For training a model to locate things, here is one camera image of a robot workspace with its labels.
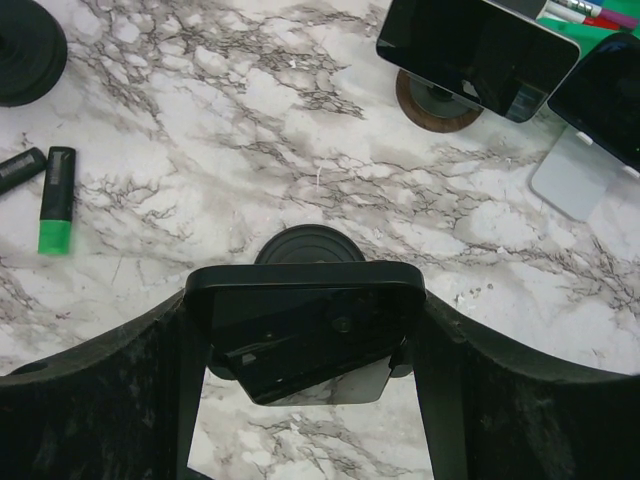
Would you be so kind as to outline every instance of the phone holder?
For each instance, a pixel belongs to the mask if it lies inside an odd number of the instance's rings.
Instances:
[[[404,114],[413,123],[437,133],[451,133],[468,127],[483,109],[462,97],[428,85],[400,70],[396,78],[396,96]]]
[[[344,285],[352,285],[353,269],[335,265]],[[398,270],[385,274],[385,269],[403,264],[351,265],[371,267],[370,285],[379,288],[390,281],[397,285]],[[251,270],[254,282],[268,277],[273,285],[275,277],[266,269],[280,267],[288,273],[283,270],[276,283],[295,271],[303,282],[298,288],[326,287],[323,275],[334,269],[321,263],[226,266],[216,281],[224,277],[227,286],[237,285]],[[408,265],[400,268],[411,271]],[[194,285],[206,286],[211,273],[190,277],[185,292],[121,327],[0,377],[4,478],[205,478],[187,468],[187,459],[215,341],[207,319],[214,320],[216,307],[207,301],[206,288],[197,289],[199,299],[189,295]],[[340,290],[335,282],[331,286]],[[299,297],[289,298],[295,306]],[[406,302],[403,308],[413,313],[402,325],[435,480],[637,477],[640,376],[538,352],[428,291],[409,295]],[[304,340],[307,325],[289,327]],[[255,346],[254,333],[246,332],[246,348]],[[324,353],[324,361],[332,363],[343,352]],[[372,343],[352,367],[374,364],[378,353],[379,344]],[[267,365],[269,357],[263,361]],[[278,374],[296,361],[271,364],[266,386],[277,389],[283,378]],[[302,373],[313,367],[300,365]],[[366,388],[366,382],[352,386]]]
[[[67,62],[58,22],[33,0],[0,2],[0,106],[17,107],[48,93]]]

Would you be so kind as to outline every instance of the black round object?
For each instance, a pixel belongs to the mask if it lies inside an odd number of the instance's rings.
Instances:
[[[0,106],[45,95],[67,63],[67,40],[55,18],[33,0],[0,1]]]
[[[262,248],[256,264],[364,262],[358,246],[346,235],[322,225],[288,228]]]

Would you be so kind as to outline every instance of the green highlighter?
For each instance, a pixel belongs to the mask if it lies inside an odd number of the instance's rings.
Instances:
[[[76,151],[69,147],[51,147],[40,209],[38,253],[42,255],[69,253],[75,174]]]

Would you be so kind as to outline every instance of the smartphone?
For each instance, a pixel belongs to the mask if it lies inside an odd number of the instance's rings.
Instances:
[[[582,59],[549,107],[640,172],[640,39],[622,32],[607,37]]]
[[[218,365],[260,405],[377,400],[424,300],[399,262],[208,267],[185,289]]]
[[[483,0],[394,0],[376,50],[426,84],[518,123],[580,58],[573,40]]]

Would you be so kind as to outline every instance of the marble tabletop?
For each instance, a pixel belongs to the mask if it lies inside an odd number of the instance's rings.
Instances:
[[[0,374],[149,310],[206,265],[321,223],[410,262],[463,313],[558,357],[640,371],[640,189],[585,224],[528,187],[564,124],[397,106],[388,0],[40,0],[60,83],[0,110],[0,158],[78,149],[73,254],[36,254],[42,176],[0,198]],[[431,479],[413,379],[358,407],[265,408],[207,375],[190,463],[217,480]]]

